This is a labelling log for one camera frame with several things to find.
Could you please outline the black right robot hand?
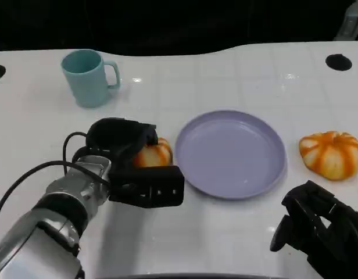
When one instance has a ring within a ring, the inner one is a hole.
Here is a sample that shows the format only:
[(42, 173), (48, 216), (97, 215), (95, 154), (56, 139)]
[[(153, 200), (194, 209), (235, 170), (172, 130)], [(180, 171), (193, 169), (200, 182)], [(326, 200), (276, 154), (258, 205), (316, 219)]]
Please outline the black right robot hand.
[(282, 200), (288, 214), (270, 250), (284, 245), (302, 251), (322, 278), (358, 278), (358, 211), (318, 184), (307, 181)]

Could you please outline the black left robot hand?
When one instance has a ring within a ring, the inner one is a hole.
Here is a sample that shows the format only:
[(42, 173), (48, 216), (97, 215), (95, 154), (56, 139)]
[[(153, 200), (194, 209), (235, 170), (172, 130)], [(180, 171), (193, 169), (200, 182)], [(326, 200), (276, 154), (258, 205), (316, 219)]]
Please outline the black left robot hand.
[(72, 161), (96, 155), (108, 158), (113, 168), (122, 169), (132, 164), (143, 147), (156, 144), (155, 125), (108, 117), (91, 125), (85, 136), (85, 146), (76, 151)]

